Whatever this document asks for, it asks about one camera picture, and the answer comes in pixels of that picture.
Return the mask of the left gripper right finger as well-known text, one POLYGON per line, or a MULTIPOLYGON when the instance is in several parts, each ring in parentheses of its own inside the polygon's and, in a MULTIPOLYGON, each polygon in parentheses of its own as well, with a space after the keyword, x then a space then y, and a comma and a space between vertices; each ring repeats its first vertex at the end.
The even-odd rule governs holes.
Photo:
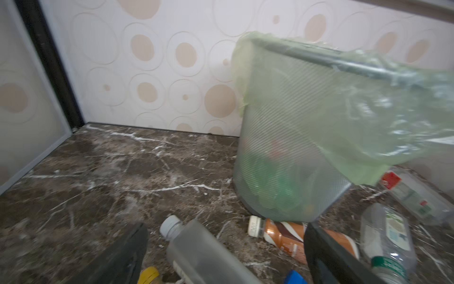
POLYGON ((307 265, 315 284, 384 284, 318 223, 310 222, 304 235, 307 265))

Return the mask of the clear bottle pink label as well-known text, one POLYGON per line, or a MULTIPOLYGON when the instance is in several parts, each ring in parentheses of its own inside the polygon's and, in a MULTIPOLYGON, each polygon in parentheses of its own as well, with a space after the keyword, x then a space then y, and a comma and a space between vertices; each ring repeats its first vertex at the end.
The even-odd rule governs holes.
POLYGON ((162 280, 159 271, 150 266, 140 273, 137 284, 165 284, 165 282, 162 280))

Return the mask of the clear bottle green cap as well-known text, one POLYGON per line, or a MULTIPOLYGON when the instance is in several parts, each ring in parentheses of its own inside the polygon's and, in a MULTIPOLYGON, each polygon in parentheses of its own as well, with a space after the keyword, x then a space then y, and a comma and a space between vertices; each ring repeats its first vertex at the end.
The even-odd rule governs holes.
POLYGON ((381 204, 361 215, 360 248, 372 272, 388 284, 408 284, 417 265, 406 218, 381 204))

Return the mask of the clear square bottle white cap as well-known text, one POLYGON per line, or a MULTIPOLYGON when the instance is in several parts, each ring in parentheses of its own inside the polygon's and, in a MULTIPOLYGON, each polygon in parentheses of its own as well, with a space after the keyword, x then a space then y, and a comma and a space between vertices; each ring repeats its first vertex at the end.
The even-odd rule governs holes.
POLYGON ((160 233, 169 242, 167 260, 186 284, 261 283, 197 220, 183 224, 171 215, 160 233))

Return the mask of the clear bottle green white label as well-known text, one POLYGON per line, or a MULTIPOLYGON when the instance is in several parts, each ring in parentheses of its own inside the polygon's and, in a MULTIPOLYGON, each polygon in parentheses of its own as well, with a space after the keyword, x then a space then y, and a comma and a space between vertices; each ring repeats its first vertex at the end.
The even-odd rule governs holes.
POLYGON ((454 220, 454 204, 433 186, 408 169, 393 166, 378 186, 427 226, 441 226, 454 220))

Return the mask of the blue label bottle centre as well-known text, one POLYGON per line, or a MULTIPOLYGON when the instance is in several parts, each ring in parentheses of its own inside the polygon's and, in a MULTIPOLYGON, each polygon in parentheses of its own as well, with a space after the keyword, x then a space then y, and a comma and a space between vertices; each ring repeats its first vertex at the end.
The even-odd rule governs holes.
POLYGON ((283 282, 284 284, 307 284, 307 281, 300 273, 295 270, 291 270, 283 282))

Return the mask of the brown tea bottle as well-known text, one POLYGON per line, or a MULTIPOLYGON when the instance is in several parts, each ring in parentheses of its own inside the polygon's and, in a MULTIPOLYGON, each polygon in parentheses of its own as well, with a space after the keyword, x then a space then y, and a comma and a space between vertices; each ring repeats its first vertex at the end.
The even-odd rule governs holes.
POLYGON ((274 222, 252 215, 247 233, 251 237, 264 239, 269 244, 286 252, 293 259, 306 265, 304 236, 307 224, 295 222, 274 222))

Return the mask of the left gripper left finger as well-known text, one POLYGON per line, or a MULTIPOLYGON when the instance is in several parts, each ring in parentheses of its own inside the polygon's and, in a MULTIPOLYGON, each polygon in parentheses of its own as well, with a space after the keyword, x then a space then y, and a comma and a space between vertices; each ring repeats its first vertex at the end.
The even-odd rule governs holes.
POLYGON ((67 282, 69 284, 136 284, 147 251, 148 231, 138 222, 67 282))

